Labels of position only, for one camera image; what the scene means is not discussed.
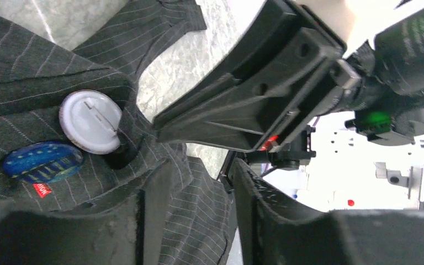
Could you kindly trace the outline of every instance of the red light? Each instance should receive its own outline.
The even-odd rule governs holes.
[[[269,148],[269,145],[271,145],[273,141],[277,141],[277,139],[279,139],[278,135],[270,137],[269,139],[267,139],[266,143],[264,143],[264,145],[259,149],[259,151],[266,151],[267,148]]]

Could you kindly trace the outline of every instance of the black plastic bracket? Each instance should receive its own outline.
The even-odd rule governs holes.
[[[344,49],[294,1],[268,0],[223,62],[155,117],[158,141],[240,152],[273,135],[289,143],[327,106]]]
[[[278,152],[250,152],[245,154],[246,162],[271,163],[273,168],[289,171],[307,166],[311,159],[316,157],[316,151],[311,149],[311,133],[315,131],[315,128],[307,125],[293,141],[282,146]]]
[[[225,188],[225,191],[228,194],[233,194],[233,179],[230,176],[231,166],[233,165],[233,161],[236,159],[245,159],[245,154],[235,151],[229,151],[225,157],[225,161],[220,169],[219,175],[217,179],[222,183]]]

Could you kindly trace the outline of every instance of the black mechanical arm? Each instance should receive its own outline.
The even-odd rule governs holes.
[[[220,180],[236,198],[244,264],[424,264],[424,212],[320,213],[249,164],[307,165],[315,116],[385,146],[424,134],[424,9],[343,59],[345,43],[308,7],[268,0],[229,55],[154,119],[160,142],[230,150]]]

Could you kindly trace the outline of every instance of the screw hole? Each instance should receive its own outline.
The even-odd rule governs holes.
[[[394,184],[398,184],[399,181],[400,181],[400,179],[398,177],[391,177],[389,180]]]
[[[305,58],[307,57],[309,53],[310,53],[310,45],[308,45],[307,43],[304,43],[300,47],[300,57]]]
[[[269,87],[267,86],[267,84],[260,84],[258,87],[255,88],[255,95],[258,97],[262,97],[266,94],[268,88]]]
[[[342,70],[341,70],[341,68],[340,68],[340,66],[338,65],[338,66],[336,66],[336,67],[334,67],[332,70],[331,70],[331,73],[332,73],[332,75],[334,76],[334,77],[338,77],[339,75],[341,75],[341,72],[342,72]]]

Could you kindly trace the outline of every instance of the blue button badge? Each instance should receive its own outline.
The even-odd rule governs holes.
[[[10,153],[4,159],[4,172],[29,183],[51,183],[79,171],[82,152],[61,142],[41,142]]]

